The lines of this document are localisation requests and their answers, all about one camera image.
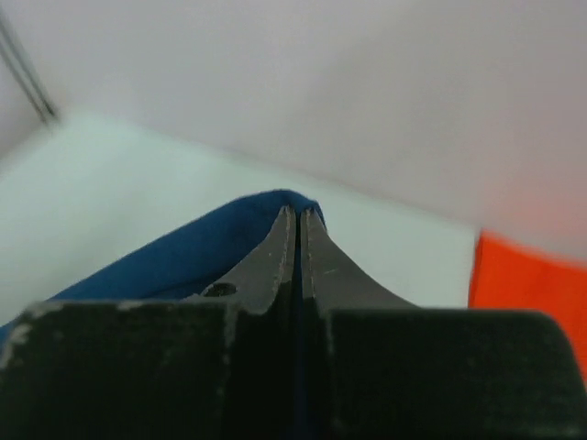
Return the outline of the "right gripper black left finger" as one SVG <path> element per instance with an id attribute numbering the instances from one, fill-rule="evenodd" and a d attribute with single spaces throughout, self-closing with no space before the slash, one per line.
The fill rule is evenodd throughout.
<path id="1" fill-rule="evenodd" d="M 294 209 L 201 294 L 44 302 L 1 355 L 4 439 L 276 439 L 291 407 Z"/>

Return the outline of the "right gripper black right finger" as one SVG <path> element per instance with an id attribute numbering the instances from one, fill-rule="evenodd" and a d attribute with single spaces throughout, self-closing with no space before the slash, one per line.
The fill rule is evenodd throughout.
<path id="1" fill-rule="evenodd" d="M 424 308 L 300 219 L 308 408 L 322 439 L 583 439 L 586 389 L 540 312 Z"/>

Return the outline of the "blue t shirt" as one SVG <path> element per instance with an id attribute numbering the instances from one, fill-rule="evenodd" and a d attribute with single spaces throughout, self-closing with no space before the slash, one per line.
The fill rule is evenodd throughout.
<path id="1" fill-rule="evenodd" d="M 54 302 L 179 301 L 226 274 L 269 233 L 291 206 L 323 218 L 319 203 L 299 192 L 272 190 L 239 197 L 160 236 L 49 297 Z"/>

